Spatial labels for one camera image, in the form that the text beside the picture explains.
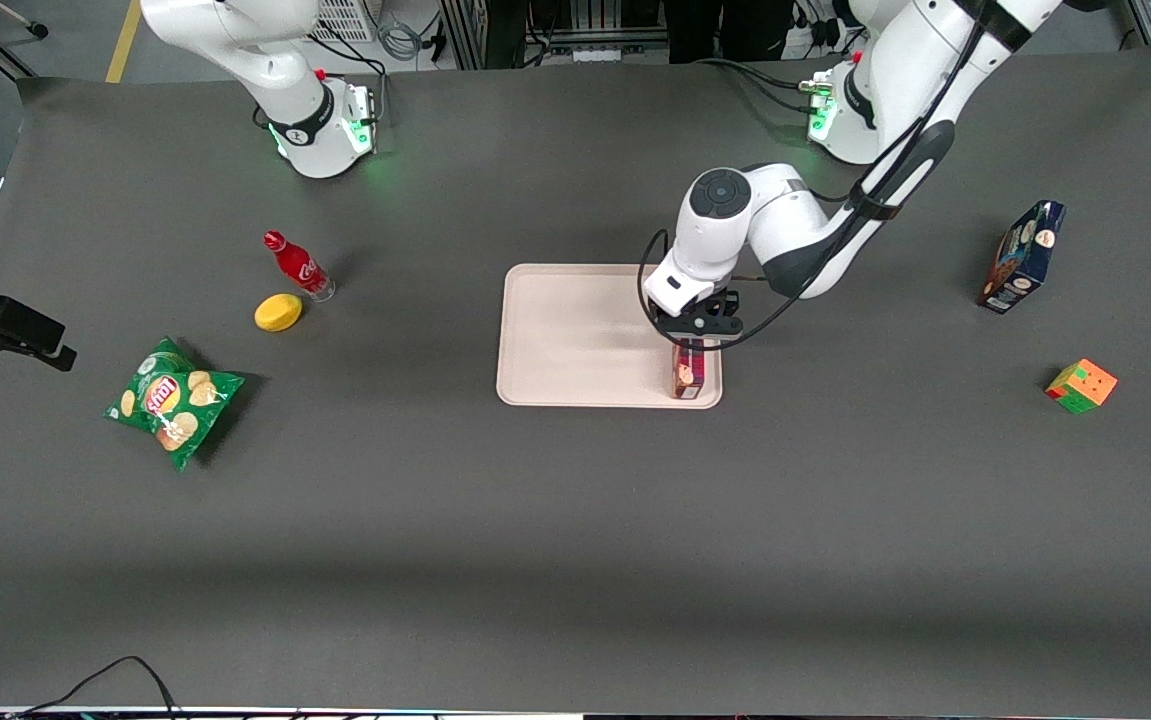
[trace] green chips bag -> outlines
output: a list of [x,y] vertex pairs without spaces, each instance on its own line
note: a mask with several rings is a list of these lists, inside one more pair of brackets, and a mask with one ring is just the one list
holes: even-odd
[[242,382],[238,375],[197,369],[167,337],[145,357],[122,400],[104,415],[154,434],[176,470],[183,472]]

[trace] person's legs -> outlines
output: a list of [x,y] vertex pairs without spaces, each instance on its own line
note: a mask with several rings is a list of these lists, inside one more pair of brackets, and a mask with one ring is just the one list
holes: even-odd
[[722,58],[748,63],[779,60],[788,28],[791,0],[726,0],[722,14]]
[[693,63],[712,58],[721,0],[663,0],[668,23],[668,61]]

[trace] lemon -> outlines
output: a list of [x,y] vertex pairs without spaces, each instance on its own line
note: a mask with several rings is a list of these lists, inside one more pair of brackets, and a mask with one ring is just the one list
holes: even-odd
[[300,319],[302,311],[304,301],[297,294],[279,293],[256,307],[256,324],[261,331],[281,332]]

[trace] lay's logo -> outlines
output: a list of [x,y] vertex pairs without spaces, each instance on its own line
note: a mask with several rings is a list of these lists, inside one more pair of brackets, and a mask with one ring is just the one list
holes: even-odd
[[180,383],[171,375],[162,377],[150,384],[148,392],[144,396],[144,409],[150,415],[169,413],[180,401]]

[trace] coca-cola bottle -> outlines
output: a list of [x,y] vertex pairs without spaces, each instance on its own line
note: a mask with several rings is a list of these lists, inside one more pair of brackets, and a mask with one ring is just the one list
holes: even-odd
[[314,302],[330,300],[334,296],[334,281],[308,252],[292,242],[287,242],[285,237],[277,231],[264,233],[264,245],[273,251],[277,256],[277,267],[282,268],[288,278],[291,278],[297,286],[308,293],[308,299]]

